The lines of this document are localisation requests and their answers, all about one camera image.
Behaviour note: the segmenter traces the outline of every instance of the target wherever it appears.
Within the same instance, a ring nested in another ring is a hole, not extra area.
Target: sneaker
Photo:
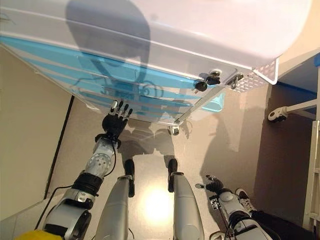
[[[252,205],[250,198],[248,197],[245,190],[238,188],[235,194],[239,196],[239,202],[242,204],[244,209],[250,213],[251,211],[256,211],[257,209]]]

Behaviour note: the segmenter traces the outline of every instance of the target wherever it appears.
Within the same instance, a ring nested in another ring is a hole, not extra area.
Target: robot finger
[[[132,112],[133,112],[133,109],[132,108],[130,108],[130,110],[129,110],[129,112],[128,112],[128,114],[127,114],[127,116],[125,116],[125,118],[124,119],[129,119],[130,118],[130,115],[132,114]]]
[[[111,105],[111,108],[110,108],[110,112],[109,112],[110,115],[114,115],[115,114],[117,106],[118,106],[118,101],[114,100],[112,105]]]
[[[119,103],[118,108],[117,108],[117,110],[116,110],[116,112],[115,112],[116,115],[119,115],[120,109],[121,109],[121,107],[122,107],[123,104],[124,104],[123,101],[121,101],[121,102]]]
[[[120,115],[120,118],[121,118],[121,119],[124,118],[124,116],[125,116],[126,111],[127,111],[128,108],[129,108],[129,104],[126,104],[126,105],[124,106],[124,109],[123,109],[121,115]]]

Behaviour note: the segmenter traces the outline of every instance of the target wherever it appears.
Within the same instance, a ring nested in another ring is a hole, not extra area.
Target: yellow object
[[[14,240],[62,240],[62,237],[42,230],[34,230],[26,232],[16,237]]]

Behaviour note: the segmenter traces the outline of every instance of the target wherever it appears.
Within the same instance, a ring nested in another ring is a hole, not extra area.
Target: beige wall
[[[279,76],[318,52],[320,52],[320,0],[313,0],[301,34],[279,59]]]
[[[0,47],[0,220],[44,197],[70,95]]]

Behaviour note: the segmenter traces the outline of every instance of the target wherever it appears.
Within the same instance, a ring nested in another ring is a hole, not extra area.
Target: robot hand
[[[133,110],[130,108],[127,115],[126,112],[129,105],[126,104],[122,110],[124,102],[121,101],[119,104],[115,100],[112,104],[110,112],[102,121],[102,128],[106,134],[112,138],[112,140],[117,140],[119,135],[125,129],[128,119],[132,114]]]

